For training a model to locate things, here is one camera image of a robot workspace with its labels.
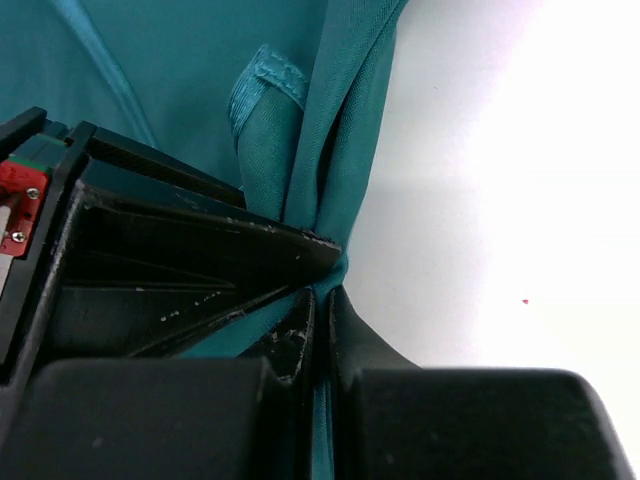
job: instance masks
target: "red metal part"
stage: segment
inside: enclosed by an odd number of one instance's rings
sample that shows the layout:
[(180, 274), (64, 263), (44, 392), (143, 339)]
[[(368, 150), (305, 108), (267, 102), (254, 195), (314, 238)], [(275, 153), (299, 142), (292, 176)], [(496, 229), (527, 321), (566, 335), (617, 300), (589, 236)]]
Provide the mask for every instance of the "red metal part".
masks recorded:
[[(0, 243), (0, 253), (14, 257), (20, 257), (26, 253), (48, 183), (49, 177), (45, 172), (9, 160), (0, 162), (0, 192), (5, 195), (19, 192), (22, 197), (17, 207), (18, 211), (14, 212), (15, 221), (11, 222), (7, 235)], [(38, 189), (40, 192), (38, 198), (32, 199), (27, 196), (29, 188)], [(0, 198), (0, 205), (8, 198), (8, 196)], [(15, 232), (22, 232), (26, 236), (25, 241), (22, 243), (14, 241), (12, 234)]]

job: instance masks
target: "silver screw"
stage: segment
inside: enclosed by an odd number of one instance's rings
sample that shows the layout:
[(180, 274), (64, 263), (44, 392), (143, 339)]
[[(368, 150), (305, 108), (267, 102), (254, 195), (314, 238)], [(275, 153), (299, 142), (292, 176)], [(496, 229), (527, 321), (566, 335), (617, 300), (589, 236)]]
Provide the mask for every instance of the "silver screw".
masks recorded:
[(13, 232), (11, 238), (16, 243), (22, 243), (27, 239), (27, 236), (23, 232)]
[(37, 200), (40, 198), (40, 190), (35, 187), (27, 188), (27, 197), (31, 200)]

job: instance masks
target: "teal fabric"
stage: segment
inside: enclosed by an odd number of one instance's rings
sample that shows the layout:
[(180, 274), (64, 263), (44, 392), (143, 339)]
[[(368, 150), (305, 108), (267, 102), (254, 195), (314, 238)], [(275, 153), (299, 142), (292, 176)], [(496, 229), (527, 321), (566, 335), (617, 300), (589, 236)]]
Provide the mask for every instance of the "teal fabric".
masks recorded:
[[(4, 0), (0, 117), (39, 105), (156, 145), (242, 186), (251, 211), (346, 248), (405, 2)], [(343, 256), (312, 286), (321, 310), (347, 265)], [(186, 356), (237, 355), (291, 304), (241, 318)], [(327, 379), (319, 370), (314, 479), (333, 477)]]

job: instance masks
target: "white surface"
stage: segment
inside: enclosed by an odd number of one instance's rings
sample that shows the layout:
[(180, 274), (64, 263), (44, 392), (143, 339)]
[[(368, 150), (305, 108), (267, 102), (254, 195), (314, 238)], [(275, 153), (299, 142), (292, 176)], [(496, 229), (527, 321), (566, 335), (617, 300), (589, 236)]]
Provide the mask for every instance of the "white surface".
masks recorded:
[(412, 0), (346, 281), (421, 365), (580, 373), (636, 472), (639, 17), (633, 0)]

